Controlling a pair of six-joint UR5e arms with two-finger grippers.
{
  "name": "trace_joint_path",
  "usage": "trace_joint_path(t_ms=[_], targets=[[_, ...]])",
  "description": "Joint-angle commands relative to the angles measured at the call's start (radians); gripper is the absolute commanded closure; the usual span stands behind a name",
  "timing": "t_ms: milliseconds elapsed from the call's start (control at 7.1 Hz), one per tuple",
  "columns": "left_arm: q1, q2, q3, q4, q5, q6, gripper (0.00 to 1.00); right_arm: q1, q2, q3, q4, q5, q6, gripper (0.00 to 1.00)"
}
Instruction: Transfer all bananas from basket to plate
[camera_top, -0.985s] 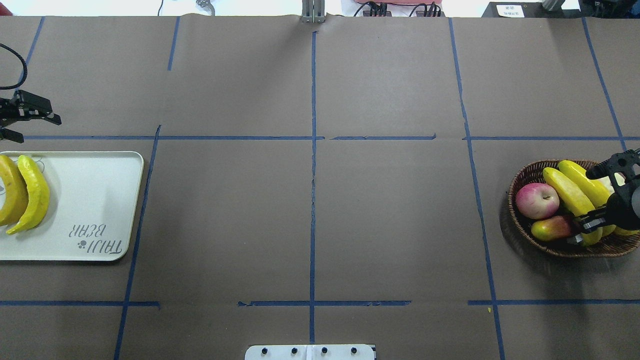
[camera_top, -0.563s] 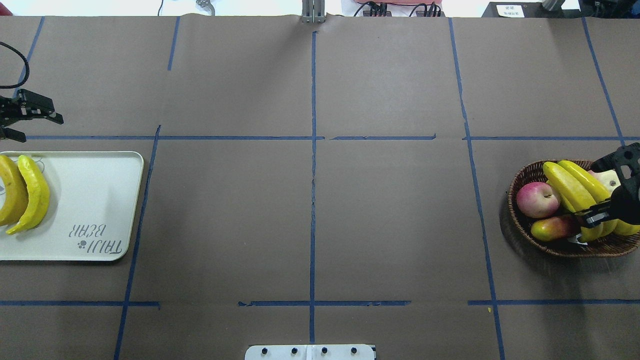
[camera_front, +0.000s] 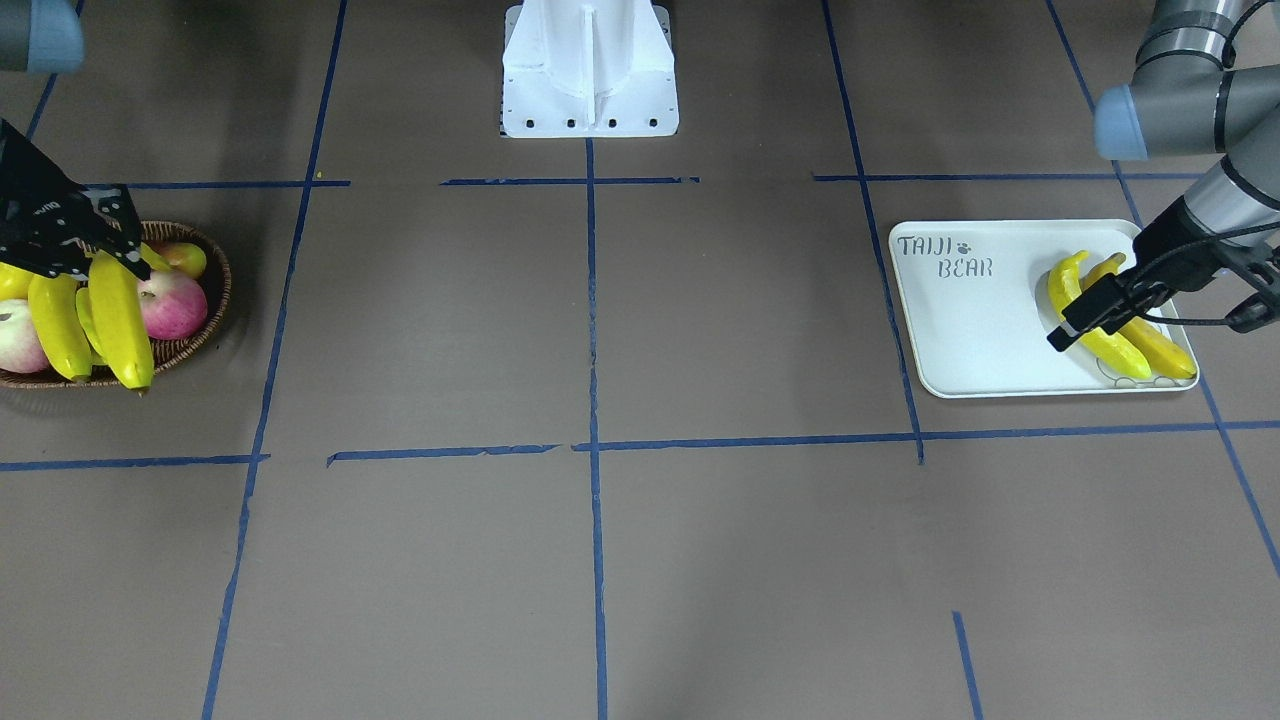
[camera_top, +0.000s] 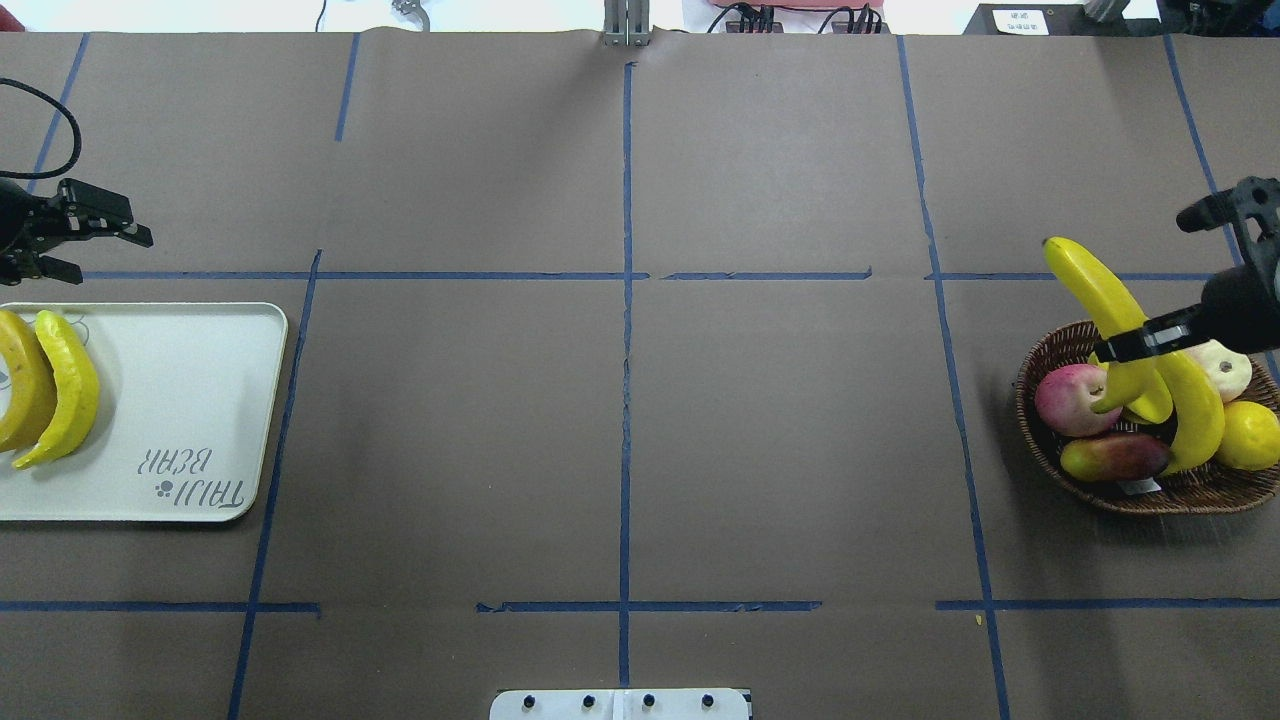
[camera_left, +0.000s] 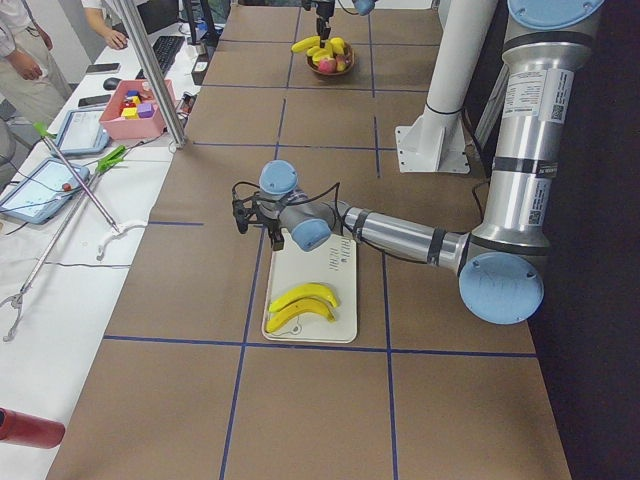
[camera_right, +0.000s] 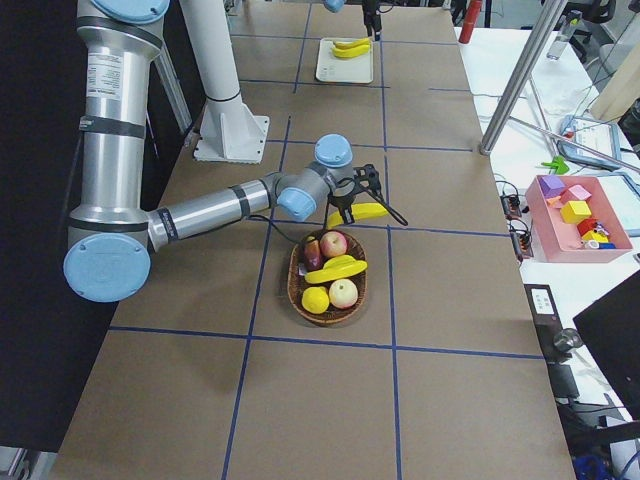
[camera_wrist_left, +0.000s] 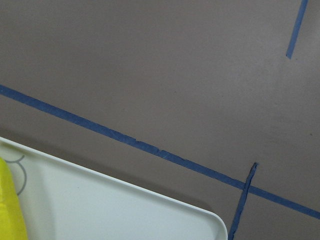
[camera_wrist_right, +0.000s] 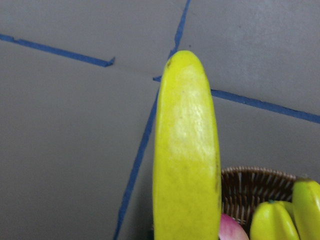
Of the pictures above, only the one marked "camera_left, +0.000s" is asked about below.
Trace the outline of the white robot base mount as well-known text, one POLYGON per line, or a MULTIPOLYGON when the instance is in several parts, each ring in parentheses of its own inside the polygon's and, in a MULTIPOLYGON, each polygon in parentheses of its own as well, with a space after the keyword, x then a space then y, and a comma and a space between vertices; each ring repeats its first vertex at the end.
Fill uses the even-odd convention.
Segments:
POLYGON ((401 172, 470 172, 463 104, 496 6, 486 0, 448 4, 423 113, 412 125, 395 128, 401 172))

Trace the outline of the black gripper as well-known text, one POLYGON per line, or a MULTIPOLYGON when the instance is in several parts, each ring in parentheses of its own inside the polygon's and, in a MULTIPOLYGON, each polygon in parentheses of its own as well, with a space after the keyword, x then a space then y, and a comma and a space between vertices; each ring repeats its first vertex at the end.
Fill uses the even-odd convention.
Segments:
POLYGON ((315 10, 317 35, 321 40, 328 40, 331 32, 330 19, 335 10, 335 0, 302 0, 302 8, 306 11, 315 10))
POLYGON ((267 229, 271 249, 282 250, 284 248, 285 240, 280 222, 275 214, 266 213, 258 192, 244 199, 233 192, 232 213, 240 234, 246 234, 250 225, 264 227, 267 229))

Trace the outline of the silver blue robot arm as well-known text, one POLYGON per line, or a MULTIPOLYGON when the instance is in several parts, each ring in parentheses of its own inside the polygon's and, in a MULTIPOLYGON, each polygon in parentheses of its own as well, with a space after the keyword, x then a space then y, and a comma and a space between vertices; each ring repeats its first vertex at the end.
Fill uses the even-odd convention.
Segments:
MULTIPOLYGON (((352 0, 354 12, 348 14, 366 16, 375 8, 375 0, 352 0)), ((335 5, 342 5, 336 0, 301 0, 301 7, 305 11, 315 10, 316 32, 321 40, 328 40, 331 32, 330 19, 335 13, 335 5)))
POLYGON ((544 296, 549 243, 543 222, 573 79, 591 55, 603 5, 511 1, 507 8, 504 67, 495 85, 504 101, 485 109, 499 134, 484 216, 471 232, 309 197, 283 160, 264 166, 252 196, 234 199, 238 229, 264 226, 274 250, 291 238, 311 251, 339 234, 406 261, 453 270, 465 306, 484 321, 509 325, 530 318, 544 296))

